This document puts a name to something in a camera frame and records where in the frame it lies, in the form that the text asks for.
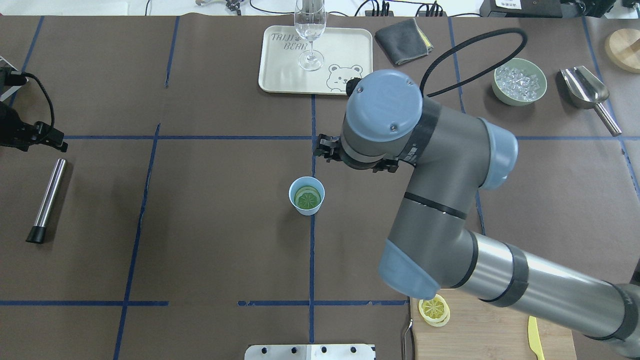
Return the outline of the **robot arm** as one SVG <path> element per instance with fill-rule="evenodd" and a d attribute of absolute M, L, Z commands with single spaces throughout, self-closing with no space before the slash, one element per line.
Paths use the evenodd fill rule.
<path fill-rule="evenodd" d="M 514 169 L 514 134 L 424 96 L 384 69 L 348 80 L 339 145 L 359 169 L 413 167 L 378 266 L 396 292 L 430 300 L 458 289 L 489 305 L 546 319 L 639 358 L 639 287 L 611 284 L 466 230 L 479 189 Z"/>

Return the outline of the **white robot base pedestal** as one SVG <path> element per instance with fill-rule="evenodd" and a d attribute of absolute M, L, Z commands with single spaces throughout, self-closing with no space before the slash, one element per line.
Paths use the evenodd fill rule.
<path fill-rule="evenodd" d="M 375 360 L 374 345 L 333 344 L 255 344 L 244 354 L 245 360 Z"/>

